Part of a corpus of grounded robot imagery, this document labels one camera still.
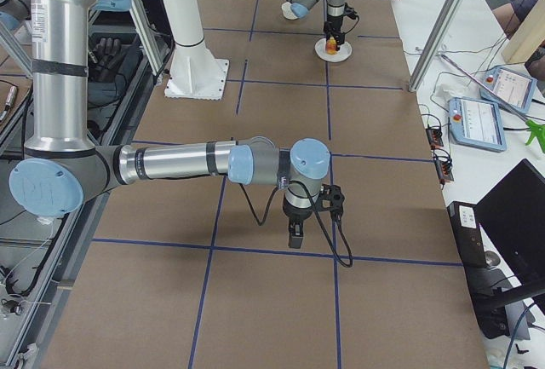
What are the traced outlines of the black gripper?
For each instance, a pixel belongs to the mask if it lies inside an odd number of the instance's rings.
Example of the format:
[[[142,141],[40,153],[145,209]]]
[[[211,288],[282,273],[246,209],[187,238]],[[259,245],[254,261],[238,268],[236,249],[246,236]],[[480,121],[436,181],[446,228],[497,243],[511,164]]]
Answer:
[[[330,39],[334,38],[336,40],[336,49],[340,50],[341,46],[345,43],[346,33],[342,31],[342,24],[344,20],[344,15],[330,15],[327,14],[326,20],[324,22],[324,35],[325,35],[325,48],[330,48]]]
[[[301,249],[304,240],[304,221],[308,219],[313,211],[310,207],[299,208],[293,205],[284,205],[283,212],[288,217],[289,241],[288,247]]]

